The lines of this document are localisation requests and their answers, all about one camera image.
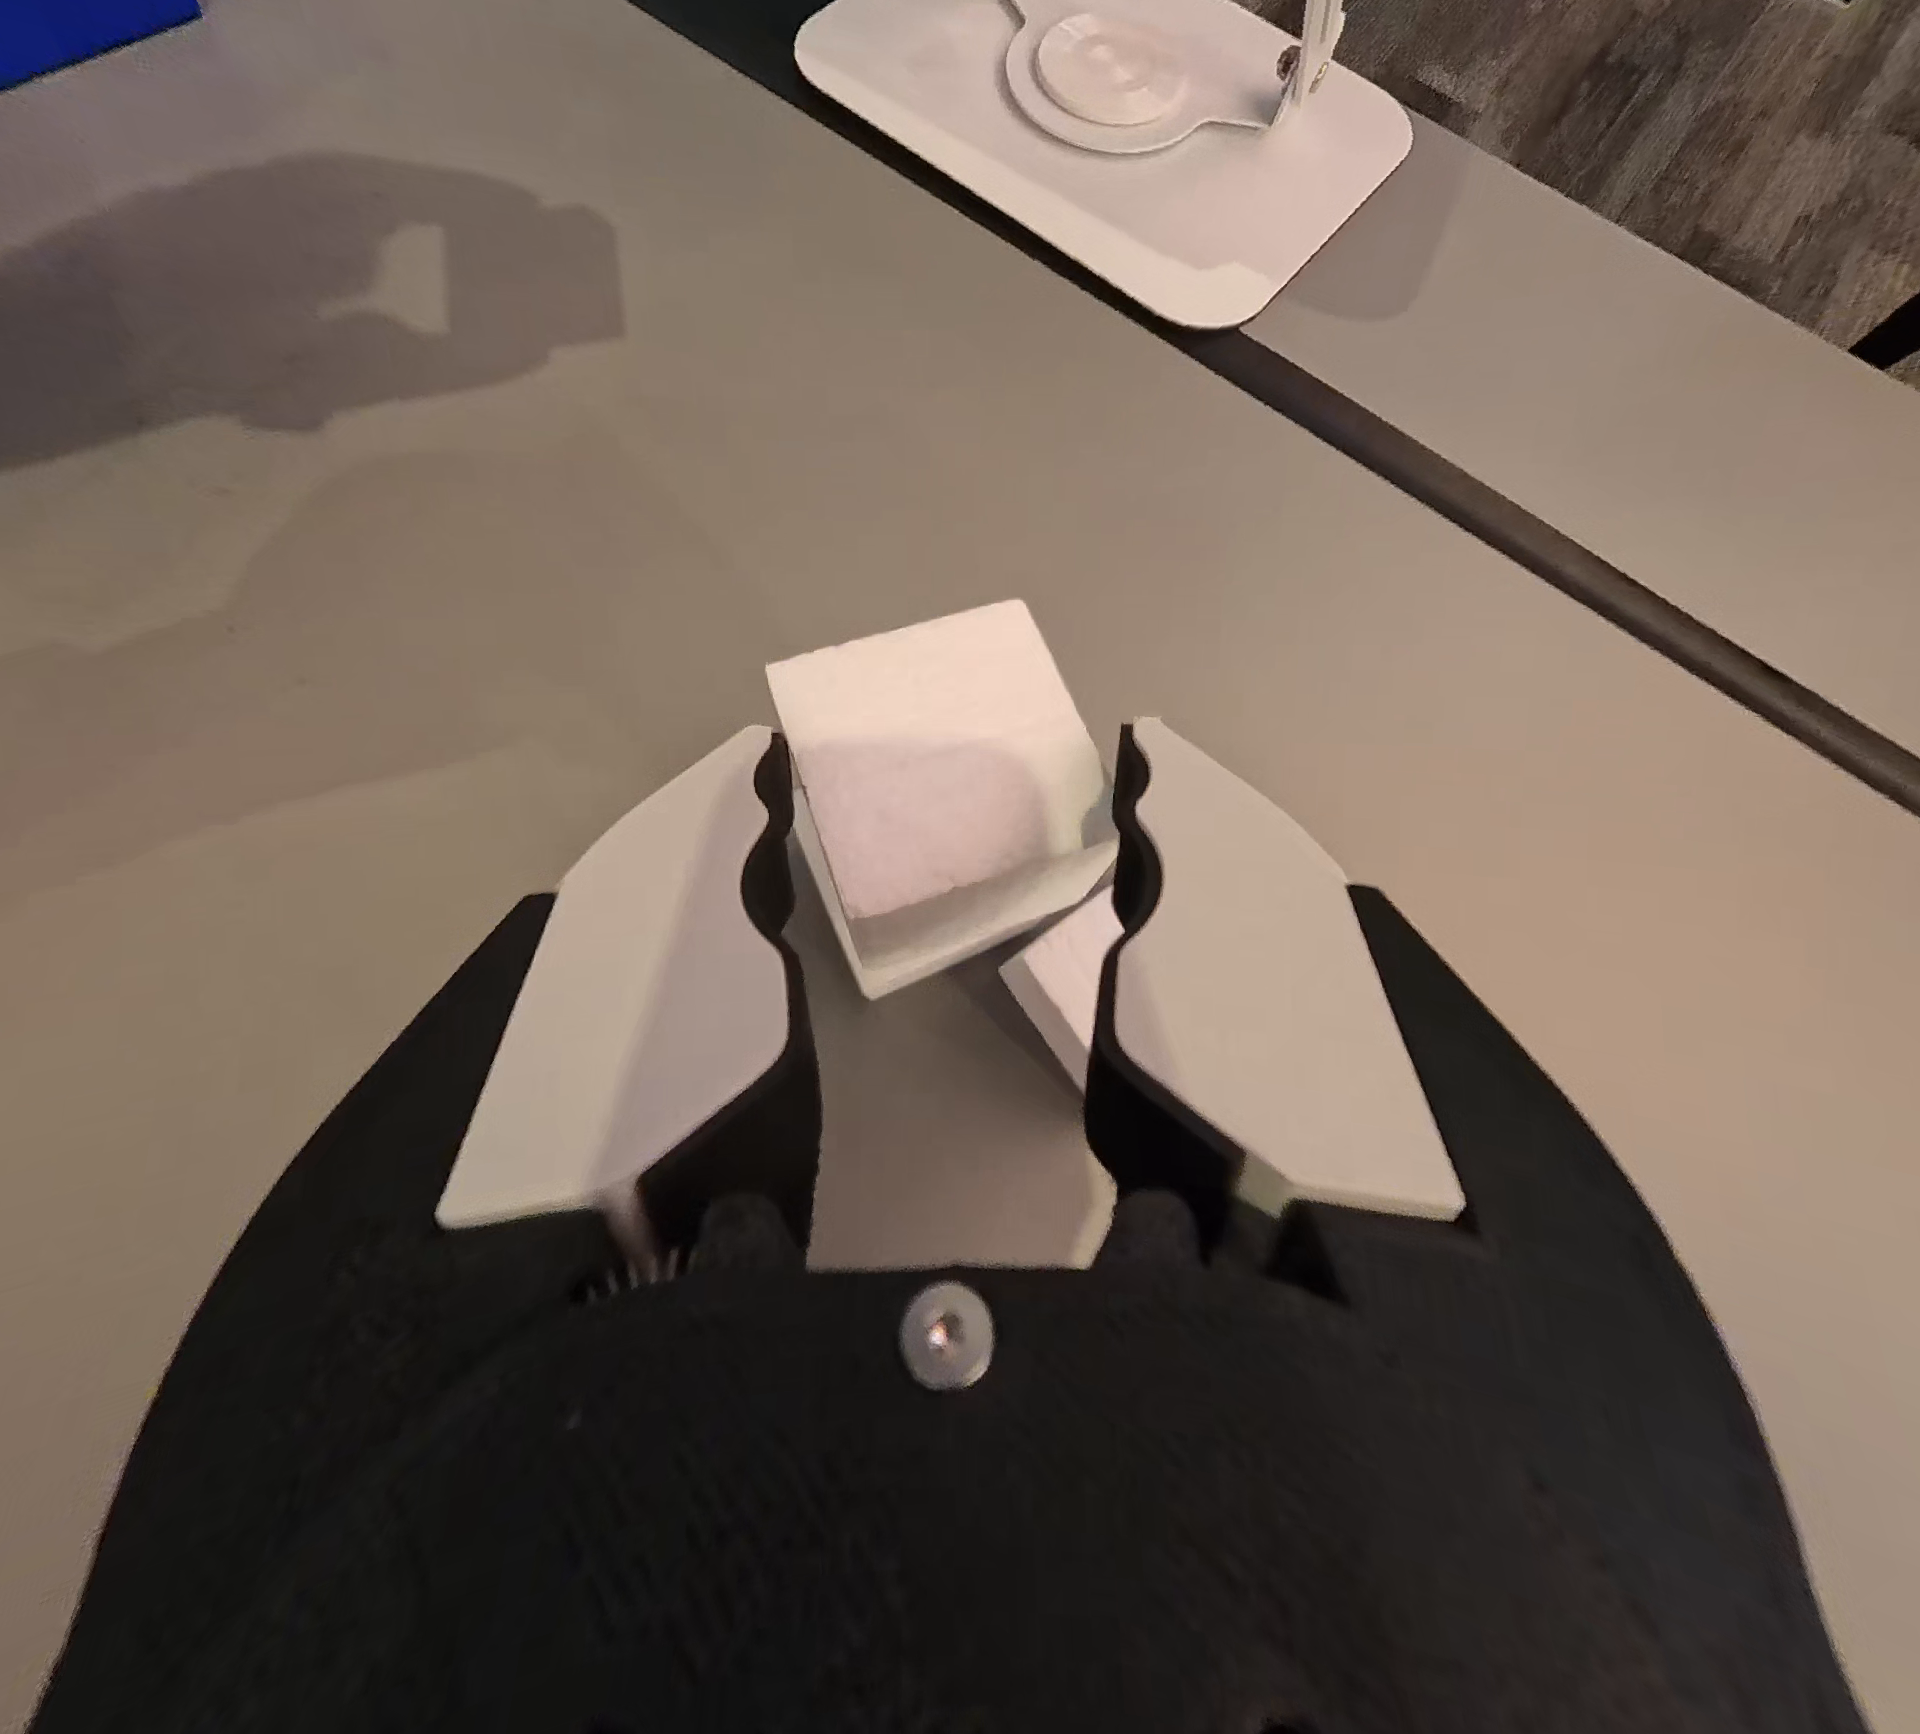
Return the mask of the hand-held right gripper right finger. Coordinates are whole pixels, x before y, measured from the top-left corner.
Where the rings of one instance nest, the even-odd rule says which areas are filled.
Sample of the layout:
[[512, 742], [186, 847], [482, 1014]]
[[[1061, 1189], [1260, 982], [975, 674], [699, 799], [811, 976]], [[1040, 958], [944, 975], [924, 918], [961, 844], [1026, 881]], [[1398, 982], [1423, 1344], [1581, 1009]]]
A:
[[1204, 1260], [1256, 1275], [1312, 1269], [1312, 1208], [1462, 1228], [1339, 865], [1161, 718], [1119, 732], [1113, 823], [1084, 1124], [1117, 1199], [1176, 1199]]

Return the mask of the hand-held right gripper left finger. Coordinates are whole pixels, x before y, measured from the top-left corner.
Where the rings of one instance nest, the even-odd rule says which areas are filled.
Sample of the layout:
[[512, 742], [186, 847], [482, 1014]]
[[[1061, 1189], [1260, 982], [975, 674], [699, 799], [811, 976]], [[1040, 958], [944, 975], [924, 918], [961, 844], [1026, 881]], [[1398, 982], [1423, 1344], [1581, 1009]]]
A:
[[644, 1266], [745, 1202], [804, 1265], [824, 1094], [787, 930], [794, 770], [759, 725], [566, 873], [449, 1163], [435, 1227], [589, 1213]]

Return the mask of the white hard foam cube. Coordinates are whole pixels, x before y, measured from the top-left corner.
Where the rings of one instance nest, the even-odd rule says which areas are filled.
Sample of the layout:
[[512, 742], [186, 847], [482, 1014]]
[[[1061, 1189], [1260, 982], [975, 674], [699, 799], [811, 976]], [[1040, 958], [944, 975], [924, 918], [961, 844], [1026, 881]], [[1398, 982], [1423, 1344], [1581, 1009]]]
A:
[[794, 835], [867, 1002], [1110, 877], [1112, 783], [1020, 599], [771, 662], [766, 683]]
[[1101, 971], [1119, 936], [1113, 887], [1104, 883], [1036, 930], [998, 971], [1078, 1106], [1086, 1104]]

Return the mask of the wooden book stand white base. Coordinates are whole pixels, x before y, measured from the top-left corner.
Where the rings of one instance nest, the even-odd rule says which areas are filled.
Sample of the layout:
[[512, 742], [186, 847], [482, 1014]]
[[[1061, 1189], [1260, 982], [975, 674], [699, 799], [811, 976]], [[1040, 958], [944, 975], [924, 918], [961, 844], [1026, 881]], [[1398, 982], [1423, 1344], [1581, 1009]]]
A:
[[1237, 330], [1399, 168], [1411, 121], [1344, 70], [1345, 0], [831, 0], [829, 102], [1182, 330]]

